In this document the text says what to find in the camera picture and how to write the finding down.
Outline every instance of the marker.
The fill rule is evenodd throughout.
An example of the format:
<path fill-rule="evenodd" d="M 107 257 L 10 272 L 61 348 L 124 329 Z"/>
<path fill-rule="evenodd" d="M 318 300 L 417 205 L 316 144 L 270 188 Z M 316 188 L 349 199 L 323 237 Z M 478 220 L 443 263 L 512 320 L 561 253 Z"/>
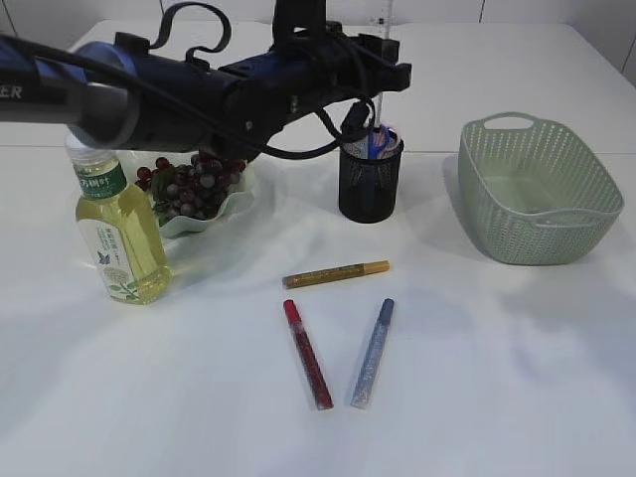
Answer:
<path fill-rule="evenodd" d="M 374 387 L 374 381 L 376 380 L 376 374 L 378 373 L 378 366 L 380 365 L 380 359 L 385 348 L 385 342 L 387 341 L 387 335 L 389 334 L 389 328 L 391 327 L 391 317 L 394 313 L 395 302 L 390 298 L 387 298 L 382 305 L 382 310 L 374 333 L 369 340 L 369 347 L 367 348 L 367 354 L 365 355 L 365 361 L 360 369 L 358 375 L 358 382 L 356 383 L 356 390 L 354 396 L 351 399 L 351 405 L 359 409 L 366 409 L 371 398 L 371 392 Z"/>
<path fill-rule="evenodd" d="M 318 366 L 318 361 L 316 361 L 314 350 L 311 348 L 311 343 L 309 343 L 305 327 L 302 325 L 296 304 L 293 300 L 287 300 L 283 303 L 283 307 L 287 315 L 289 328 L 296 342 L 300 360 L 305 369 L 305 375 L 307 375 L 307 380 L 309 381 L 311 393 L 316 400 L 316 406 L 318 410 L 331 409 L 334 404 L 331 401 L 331 395 L 320 371 L 320 366 Z"/>
<path fill-rule="evenodd" d="M 310 271 L 298 275 L 285 276 L 282 283 L 286 288 L 300 288 L 301 286 L 317 285 L 330 281 L 346 280 L 357 276 L 370 275 L 388 271 L 391 264 L 384 261 L 371 263 L 358 263 L 356 265 L 340 266 L 338 268 L 326 268 L 324 270 Z"/>

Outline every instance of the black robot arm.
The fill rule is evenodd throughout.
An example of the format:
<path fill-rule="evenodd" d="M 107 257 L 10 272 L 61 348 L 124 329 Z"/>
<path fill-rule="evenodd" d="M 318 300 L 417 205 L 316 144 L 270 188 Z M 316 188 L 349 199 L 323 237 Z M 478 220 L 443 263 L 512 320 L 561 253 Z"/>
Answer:
<path fill-rule="evenodd" d="M 190 49 L 181 62 L 150 54 L 166 43 L 174 15 L 187 6 L 221 18 L 220 43 Z M 248 160 L 260 152 L 316 157 L 347 139 L 330 124 L 325 106 L 360 99 L 357 114 L 349 117 L 362 126 L 371 97 L 410 84 L 410 65 L 398 65 L 398 42 L 347 37 L 340 24 L 326 22 L 324 9 L 325 0 L 278 0 L 269 51 L 216 70 L 196 53 L 222 50 L 230 40 L 230 22 L 219 9 L 197 2 L 169 8 L 152 45 L 118 33 L 112 45 L 90 43 L 69 54 L 2 37 L 0 121 L 67 124 L 95 148 L 204 148 L 226 159 Z M 286 124 L 310 113 L 328 126 L 336 138 L 332 144 L 304 154 L 266 145 Z"/>

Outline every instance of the bottle label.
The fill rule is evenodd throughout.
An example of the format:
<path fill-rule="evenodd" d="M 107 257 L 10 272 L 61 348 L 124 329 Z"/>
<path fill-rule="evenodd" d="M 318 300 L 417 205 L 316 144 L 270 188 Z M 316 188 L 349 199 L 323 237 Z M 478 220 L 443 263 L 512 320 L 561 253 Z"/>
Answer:
<path fill-rule="evenodd" d="M 118 300 L 139 300 L 119 229 L 93 219 L 83 219 L 78 226 L 110 296 Z"/>
<path fill-rule="evenodd" d="M 98 176 L 89 176 L 76 172 L 79 186 L 88 199 L 108 199 L 123 191 L 127 185 L 121 164 Z"/>

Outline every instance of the basket handle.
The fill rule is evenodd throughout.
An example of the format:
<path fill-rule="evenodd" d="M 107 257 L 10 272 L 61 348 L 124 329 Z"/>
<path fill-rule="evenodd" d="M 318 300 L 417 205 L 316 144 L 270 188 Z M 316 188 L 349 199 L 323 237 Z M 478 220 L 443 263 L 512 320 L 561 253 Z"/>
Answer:
<path fill-rule="evenodd" d="M 554 229 L 568 227 L 569 229 L 582 229 L 596 227 L 607 219 L 605 214 L 595 211 L 554 211 L 533 218 L 533 223 L 540 229 Z"/>
<path fill-rule="evenodd" d="M 497 128 L 492 128 L 492 127 L 486 127 L 486 124 L 488 124 L 491 121 L 497 120 L 497 119 L 507 119 L 507 118 L 513 118 L 513 119 L 526 119 L 528 121 L 531 121 L 532 124 L 528 127 L 508 127 L 505 129 L 497 129 Z M 481 119 L 479 121 L 477 121 L 477 123 L 479 125 L 481 125 L 481 127 L 483 127 L 484 129 L 489 129 L 492 131 L 506 131 L 506 130 L 514 130 L 514 129 L 530 129 L 531 127 L 533 127 L 537 122 L 541 121 L 540 119 L 538 119 L 537 117 L 534 117 L 530 114 L 525 114 L 524 112 L 500 112 L 497 114 L 493 114 L 492 116 L 488 116 L 485 117 L 484 119 Z"/>

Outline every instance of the gold marker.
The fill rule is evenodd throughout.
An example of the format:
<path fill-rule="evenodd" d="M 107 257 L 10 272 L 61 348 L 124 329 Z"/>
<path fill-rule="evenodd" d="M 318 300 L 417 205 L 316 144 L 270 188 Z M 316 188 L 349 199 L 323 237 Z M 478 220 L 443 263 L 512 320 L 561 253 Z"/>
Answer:
<path fill-rule="evenodd" d="M 285 276 L 282 284 L 286 288 L 300 288 L 301 286 L 317 285 L 329 281 L 346 280 L 357 276 L 380 273 L 391 268 L 388 261 L 374 261 L 371 263 L 358 263 L 356 265 L 340 266 L 338 268 L 327 268 L 325 270 L 310 271 L 298 275 Z"/>

